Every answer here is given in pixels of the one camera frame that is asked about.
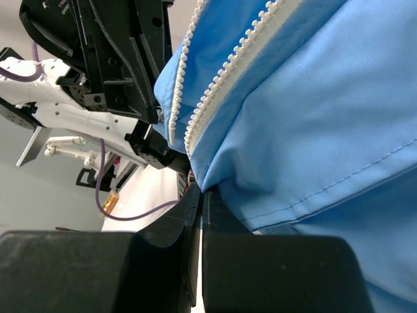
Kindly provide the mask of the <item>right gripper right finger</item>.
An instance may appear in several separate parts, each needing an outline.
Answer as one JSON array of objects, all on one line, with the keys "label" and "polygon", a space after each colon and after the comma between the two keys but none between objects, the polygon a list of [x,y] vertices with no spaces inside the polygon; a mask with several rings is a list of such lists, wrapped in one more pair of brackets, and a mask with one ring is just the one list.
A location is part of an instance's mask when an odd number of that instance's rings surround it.
[{"label": "right gripper right finger", "polygon": [[339,237],[256,235],[209,190],[203,200],[207,312],[372,312],[354,252]]}]

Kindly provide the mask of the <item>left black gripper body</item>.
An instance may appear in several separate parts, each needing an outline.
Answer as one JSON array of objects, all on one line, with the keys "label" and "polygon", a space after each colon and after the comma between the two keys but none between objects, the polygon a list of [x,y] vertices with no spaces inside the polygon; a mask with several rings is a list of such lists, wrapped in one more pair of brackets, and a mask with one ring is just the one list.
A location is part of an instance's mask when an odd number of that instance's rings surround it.
[{"label": "left black gripper body", "polygon": [[70,67],[57,78],[57,85],[82,107],[104,111],[104,97],[94,94],[87,78],[72,2],[22,1],[19,18],[31,39]]}]

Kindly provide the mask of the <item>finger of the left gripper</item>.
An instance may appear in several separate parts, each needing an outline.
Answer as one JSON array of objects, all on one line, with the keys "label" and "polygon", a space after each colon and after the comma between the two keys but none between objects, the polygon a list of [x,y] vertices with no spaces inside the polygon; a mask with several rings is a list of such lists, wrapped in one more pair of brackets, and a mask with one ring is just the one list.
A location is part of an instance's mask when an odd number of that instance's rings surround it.
[{"label": "finger of the left gripper", "polygon": [[159,105],[153,87],[163,67],[161,1],[89,1],[101,34],[111,47],[101,70],[107,106],[113,113],[154,124]]},{"label": "finger of the left gripper", "polygon": [[173,45],[171,40],[171,29],[169,24],[168,9],[173,6],[174,1],[162,0],[163,25],[164,25],[164,53],[165,62],[167,63],[173,55]]}]

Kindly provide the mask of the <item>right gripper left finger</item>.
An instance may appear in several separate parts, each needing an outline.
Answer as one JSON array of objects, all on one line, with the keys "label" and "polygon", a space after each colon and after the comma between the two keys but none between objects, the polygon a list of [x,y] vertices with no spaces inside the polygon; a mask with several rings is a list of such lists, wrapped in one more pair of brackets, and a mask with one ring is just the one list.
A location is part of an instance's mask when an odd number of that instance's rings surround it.
[{"label": "right gripper left finger", "polygon": [[136,233],[9,231],[2,312],[189,312],[197,301],[199,200],[192,183]]}]

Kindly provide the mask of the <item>light blue zip jacket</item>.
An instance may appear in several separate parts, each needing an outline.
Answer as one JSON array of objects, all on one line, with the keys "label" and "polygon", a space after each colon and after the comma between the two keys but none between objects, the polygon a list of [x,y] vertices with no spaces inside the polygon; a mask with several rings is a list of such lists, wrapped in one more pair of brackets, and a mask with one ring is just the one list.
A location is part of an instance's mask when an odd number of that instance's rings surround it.
[{"label": "light blue zip jacket", "polygon": [[416,2],[198,1],[157,131],[263,235],[333,235],[416,311]]}]

